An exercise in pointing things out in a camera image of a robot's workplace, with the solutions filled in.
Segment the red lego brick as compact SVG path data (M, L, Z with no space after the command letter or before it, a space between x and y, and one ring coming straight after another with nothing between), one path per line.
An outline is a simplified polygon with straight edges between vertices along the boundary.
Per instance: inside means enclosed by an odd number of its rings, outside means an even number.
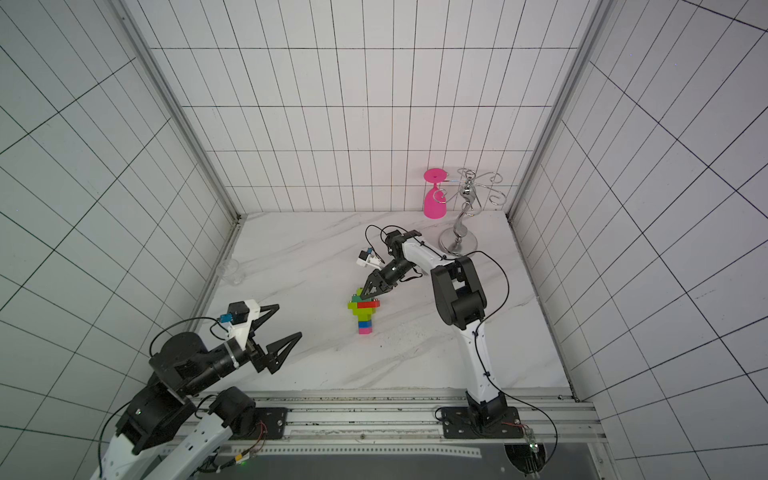
M362 309L375 309L380 307L380 301L378 299L374 299L371 301L366 302L359 302L358 307Z

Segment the lime long lego brick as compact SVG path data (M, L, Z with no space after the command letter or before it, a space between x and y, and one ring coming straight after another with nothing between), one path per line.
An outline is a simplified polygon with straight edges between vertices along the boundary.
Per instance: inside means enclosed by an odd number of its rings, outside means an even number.
M375 308L354 308L352 313L356 317L370 317L375 313Z

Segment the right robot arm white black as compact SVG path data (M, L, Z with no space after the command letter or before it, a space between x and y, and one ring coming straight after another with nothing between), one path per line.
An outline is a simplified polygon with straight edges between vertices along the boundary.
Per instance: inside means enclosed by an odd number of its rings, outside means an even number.
M389 261L374 248L359 252L357 264L372 271L359 293L362 300L376 299L404 283L416 270L428 275L434 304L441 320L452 329L459 345L467 381L464 407L441 407L438 412L447 438L522 439L525 427L508 396L494 385L494 376L482 356L485 339L485 292L472 260L451 258L422 239L416 230L394 229L384 238Z

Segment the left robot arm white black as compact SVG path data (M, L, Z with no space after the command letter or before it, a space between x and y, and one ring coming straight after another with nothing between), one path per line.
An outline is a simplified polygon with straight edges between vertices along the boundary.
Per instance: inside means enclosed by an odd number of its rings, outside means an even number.
M97 448L96 479L190 479L214 474L256 455L284 435L287 411L260 408L236 386L205 390L245 365L277 373L301 333L266 347L255 332L279 310L254 300L234 302L214 319L224 329L208 348L193 331L173 335L150 353L149 383L126 403L107 446Z

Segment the chrome glass holder stand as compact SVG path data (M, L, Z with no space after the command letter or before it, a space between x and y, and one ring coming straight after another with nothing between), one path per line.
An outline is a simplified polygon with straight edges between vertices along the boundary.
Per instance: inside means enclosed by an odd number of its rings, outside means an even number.
M487 193L488 201L493 206L503 206L507 195L496 188L503 180L498 172L478 173L467 167L457 169L458 180L451 183L458 185L455 197L462 200L461 210L453 224L444 230L439 237L439 247L447 255L462 256L471 253L478 247L477 237L469 230L466 221L481 214L484 201L480 199L478 190Z

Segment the pink wine glass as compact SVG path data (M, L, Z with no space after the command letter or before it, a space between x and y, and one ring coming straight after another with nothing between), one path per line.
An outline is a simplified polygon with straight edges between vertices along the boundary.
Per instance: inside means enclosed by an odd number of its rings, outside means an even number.
M441 188L441 184L447 177L447 172L441 168L431 168L424 174L425 182L431 185L423 204L424 215L429 219L441 219L447 213L447 198L445 191Z

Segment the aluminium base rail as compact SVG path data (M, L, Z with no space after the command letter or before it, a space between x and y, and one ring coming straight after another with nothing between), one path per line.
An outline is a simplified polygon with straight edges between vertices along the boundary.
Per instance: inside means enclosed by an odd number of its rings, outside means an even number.
M463 444L604 443L595 407L559 388L514 389L508 408L483 423L457 389L252 392L261 408L284 408L282 443Z

